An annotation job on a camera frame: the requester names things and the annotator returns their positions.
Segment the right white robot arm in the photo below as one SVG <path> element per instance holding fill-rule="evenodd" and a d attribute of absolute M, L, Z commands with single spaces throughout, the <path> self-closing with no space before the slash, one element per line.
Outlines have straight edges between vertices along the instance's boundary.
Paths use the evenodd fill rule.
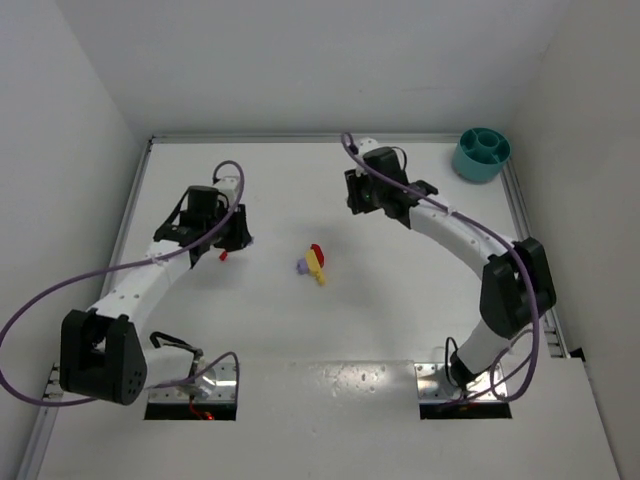
<path fill-rule="evenodd" d="M 356 163 L 344 173 L 353 214 L 383 212 L 444 247 L 481 281 L 479 323 L 447 363 L 452 385 L 462 389 L 555 306 L 544 247 L 533 237 L 516 241 L 497 234 L 446 204 L 433 185 L 409 181 L 391 147 L 349 145 L 346 151 Z"/>

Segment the purple lego brick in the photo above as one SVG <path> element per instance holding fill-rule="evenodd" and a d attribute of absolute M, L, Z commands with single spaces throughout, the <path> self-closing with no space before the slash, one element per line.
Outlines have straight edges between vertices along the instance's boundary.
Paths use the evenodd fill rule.
<path fill-rule="evenodd" d="M 307 263 L 307 260 L 305 258 L 300 258 L 297 260 L 296 262 L 296 272 L 299 275 L 308 275 L 310 270 L 309 270 L 309 265 Z"/>

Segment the yellow lego assembly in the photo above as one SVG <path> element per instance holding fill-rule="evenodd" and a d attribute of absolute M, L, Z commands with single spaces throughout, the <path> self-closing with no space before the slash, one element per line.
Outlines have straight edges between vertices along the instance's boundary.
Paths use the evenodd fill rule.
<path fill-rule="evenodd" d="M 326 276 L 323 271 L 323 256 L 318 255 L 316 250 L 310 248 L 305 253 L 305 261 L 309 274 L 320 286 L 324 286 L 326 284 Z"/>

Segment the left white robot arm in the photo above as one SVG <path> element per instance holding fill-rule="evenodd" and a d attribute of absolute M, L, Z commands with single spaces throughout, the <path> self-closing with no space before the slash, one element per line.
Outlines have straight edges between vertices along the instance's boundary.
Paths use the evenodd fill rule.
<path fill-rule="evenodd" d="M 201 349 L 154 332 L 141 335 L 171 287 L 210 250 L 239 251 L 252 242 L 239 176 L 190 186 L 154 233 L 143 259 L 87 310 L 72 310 L 61 327 L 63 391 L 120 405 L 147 388 L 175 387 L 202 399 L 213 382 Z"/>

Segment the red curved lego brick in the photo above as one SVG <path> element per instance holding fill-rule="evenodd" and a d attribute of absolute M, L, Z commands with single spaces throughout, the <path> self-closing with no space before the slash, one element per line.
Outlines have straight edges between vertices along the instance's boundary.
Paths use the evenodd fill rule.
<path fill-rule="evenodd" d="M 314 252 L 320 267 L 323 268 L 325 264 L 325 256 L 321 247 L 318 244 L 312 244 L 310 248 Z"/>

